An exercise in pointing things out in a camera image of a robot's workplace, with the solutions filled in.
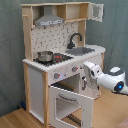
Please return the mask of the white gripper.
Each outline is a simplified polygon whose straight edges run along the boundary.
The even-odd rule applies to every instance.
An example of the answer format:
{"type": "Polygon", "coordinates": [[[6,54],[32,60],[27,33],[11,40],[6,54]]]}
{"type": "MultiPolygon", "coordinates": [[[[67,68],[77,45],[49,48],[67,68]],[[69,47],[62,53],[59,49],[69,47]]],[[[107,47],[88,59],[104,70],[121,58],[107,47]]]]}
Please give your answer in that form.
{"type": "Polygon", "coordinates": [[[92,62],[86,61],[83,64],[83,68],[85,72],[87,86],[89,88],[95,88],[97,85],[97,78],[102,73],[100,66],[92,62]]]}

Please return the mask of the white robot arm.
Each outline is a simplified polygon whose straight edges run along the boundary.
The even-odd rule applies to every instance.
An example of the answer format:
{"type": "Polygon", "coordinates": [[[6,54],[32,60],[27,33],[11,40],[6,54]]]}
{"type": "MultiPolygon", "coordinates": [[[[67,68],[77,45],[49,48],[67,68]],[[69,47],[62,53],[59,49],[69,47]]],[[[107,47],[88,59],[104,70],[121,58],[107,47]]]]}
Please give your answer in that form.
{"type": "Polygon", "coordinates": [[[102,86],[112,93],[128,96],[125,71],[119,67],[113,67],[105,74],[99,65],[86,61],[83,64],[87,85],[94,89],[97,85],[102,86]]]}

